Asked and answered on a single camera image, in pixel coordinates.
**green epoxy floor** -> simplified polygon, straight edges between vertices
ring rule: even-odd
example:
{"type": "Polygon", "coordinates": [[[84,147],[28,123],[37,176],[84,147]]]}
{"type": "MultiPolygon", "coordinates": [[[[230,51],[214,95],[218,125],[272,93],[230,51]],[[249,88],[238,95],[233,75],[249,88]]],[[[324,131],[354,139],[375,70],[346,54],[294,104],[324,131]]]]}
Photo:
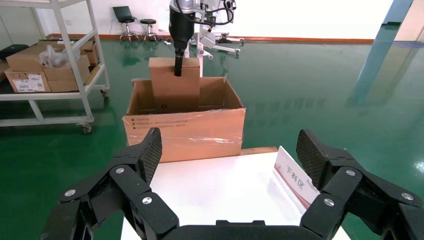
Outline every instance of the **green epoxy floor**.
{"type": "MultiPolygon", "coordinates": [[[[153,43],[146,49],[141,44],[132,52],[117,41],[102,46],[111,89],[106,101],[99,92],[89,95],[91,135],[72,124],[0,128],[2,239],[37,239],[57,194],[125,147],[121,118],[131,79],[149,77],[149,57],[174,56],[173,47],[163,43],[156,50],[153,43]]],[[[392,45],[387,55],[388,48],[371,49],[246,43],[239,59],[214,53],[204,75],[227,73],[247,107],[243,148],[281,145],[296,157],[299,130],[312,129],[325,143],[346,148],[370,172],[424,198],[424,49],[392,45]]],[[[84,112],[78,100],[40,102],[48,116],[84,112]]],[[[25,102],[0,102],[0,112],[2,118],[31,116],[25,102]]],[[[118,240],[121,226],[118,214],[95,237],[118,240]]],[[[343,227],[354,240],[379,239],[353,215],[343,227]]]]}

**textured gripper pad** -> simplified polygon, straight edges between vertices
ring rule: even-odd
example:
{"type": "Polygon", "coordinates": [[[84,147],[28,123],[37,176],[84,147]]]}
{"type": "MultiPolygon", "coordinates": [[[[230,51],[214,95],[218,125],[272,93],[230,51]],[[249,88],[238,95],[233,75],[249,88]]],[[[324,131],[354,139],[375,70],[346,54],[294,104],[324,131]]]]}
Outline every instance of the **textured gripper pad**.
{"type": "Polygon", "coordinates": [[[320,151],[320,147],[325,147],[325,145],[318,140],[311,130],[302,129],[300,131],[296,146],[297,158],[317,189],[320,188],[320,179],[324,177],[322,173],[328,161],[325,153],[320,151]]]}
{"type": "Polygon", "coordinates": [[[145,181],[150,184],[162,156],[162,137],[159,128],[150,128],[143,143],[145,148],[140,153],[139,159],[144,167],[145,181]]]}

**cardboard box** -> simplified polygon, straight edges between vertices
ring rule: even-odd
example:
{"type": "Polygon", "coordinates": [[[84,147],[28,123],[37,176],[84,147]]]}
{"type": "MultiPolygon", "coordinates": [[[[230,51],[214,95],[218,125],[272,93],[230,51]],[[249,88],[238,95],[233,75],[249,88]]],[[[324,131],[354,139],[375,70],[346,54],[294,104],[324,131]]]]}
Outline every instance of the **cardboard box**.
{"type": "MultiPolygon", "coordinates": [[[[85,83],[90,77],[90,62],[87,55],[81,55],[76,62],[81,74],[82,82],[85,83]]],[[[77,80],[70,65],[56,68],[44,68],[48,85],[53,93],[78,91],[77,80]]]]}
{"type": "Polygon", "coordinates": [[[0,83],[6,79],[5,71],[9,68],[8,62],[0,60],[0,83]]]}
{"type": "MultiPolygon", "coordinates": [[[[53,46],[53,48],[57,49],[57,52],[65,49],[65,43],[63,40],[40,40],[38,41],[38,44],[42,44],[45,46],[51,45],[53,46]]],[[[81,55],[88,56],[88,60],[91,66],[97,66],[97,64],[99,63],[99,57],[97,54],[96,41],[87,41],[79,48],[79,50],[81,51],[81,55]]]]}
{"type": "Polygon", "coordinates": [[[45,50],[45,45],[35,44],[6,57],[6,61],[12,71],[42,72],[43,66],[40,64],[40,53],[45,50]]]}
{"type": "Polygon", "coordinates": [[[156,109],[159,113],[197,111],[199,108],[199,59],[184,58],[182,75],[174,75],[175,58],[151,57],[148,62],[156,109]]]}
{"type": "Polygon", "coordinates": [[[226,78],[201,77],[199,84],[199,111],[157,114],[152,81],[135,80],[123,117],[128,144],[157,127],[162,163],[239,155],[246,109],[226,78]]]}
{"type": "Polygon", "coordinates": [[[95,41],[87,41],[80,48],[81,54],[86,54],[91,66],[97,66],[99,64],[99,55],[97,54],[97,47],[95,41]]]}
{"type": "Polygon", "coordinates": [[[47,93],[52,91],[43,71],[12,71],[7,69],[4,73],[15,93],[47,93]]]}

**white shelving cart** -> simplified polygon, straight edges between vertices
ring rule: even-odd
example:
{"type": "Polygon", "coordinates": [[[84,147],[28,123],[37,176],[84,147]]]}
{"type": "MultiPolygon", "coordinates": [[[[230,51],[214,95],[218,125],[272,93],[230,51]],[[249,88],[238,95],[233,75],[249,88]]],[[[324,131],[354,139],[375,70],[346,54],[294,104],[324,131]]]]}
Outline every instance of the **white shelving cart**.
{"type": "Polygon", "coordinates": [[[46,124],[77,124],[82,126],[84,133],[88,134],[92,130],[90,123],[94,121],[92,110],[90,108],[87,95],[91,90],[100,90],[103,97],[107,98],[107,90],[110,88],[108,73],[106,71],[105,59],[100,44],[100,38],[96,26],[96,21],[93,12],[93,6],[91,0],[0,0],[0,7],[24,7],[24,8],[38,8],[38,9],[53,9],[57,24],[62,35],[62,39],[66,48],[66,52],[69,56],[69,62],[72,66],[73,73],[75,75],[76,83],[78,85],[78,92],[58,92],[58,93],[10,93],[0,94],[0,101],[22,101],[26,100],[29,102],[35,118],[20,118],[20,119],[0,119],[0,127],[7,126],[29,126],[29,125],[46,125],[46,124]],[[90,15],[92,31],[87,33],[80,40],[71,44],[68,32],[65,26],[65,21],[62,16],[61,8],[68,7],[73,4],[80,2],[87,2],[88,13],[90,15]],[[77,61],[74,57],[73,50],[79,49],[84,43],[90,40],[92,37],[95,38],[98,56],[100,63],[91,72],[94,74],[92,81],[88,85],[84,85],[80,71],[77,66],[77,61]],[[96,84],[99,77],[104,73],[105,84],[96,84]],[[43,117],[38,105],[37,100],[61,100],[61,99],[81,99],[84,105],[85,113],[84,116],[65,116],[65,117],[43,117]]]}

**white sign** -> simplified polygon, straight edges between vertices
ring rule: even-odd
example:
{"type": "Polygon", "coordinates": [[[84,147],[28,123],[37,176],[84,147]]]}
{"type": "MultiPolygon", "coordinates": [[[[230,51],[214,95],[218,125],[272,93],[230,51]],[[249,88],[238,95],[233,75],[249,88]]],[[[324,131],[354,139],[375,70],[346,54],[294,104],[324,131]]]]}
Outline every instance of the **white sign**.
{"type": "Polygon", "coordinates": [[[13,80],[18,93],[44,92],[43,78],[40,74],[28,74],[28,79],[13,80]]]}
{"type": "Polygon", "coordinates": [[[290,187],[294,197],[308,209],[320,192],[312,185],[311,178],[282,146],[278,149],[274,168],[279,177],[290,187]]]}

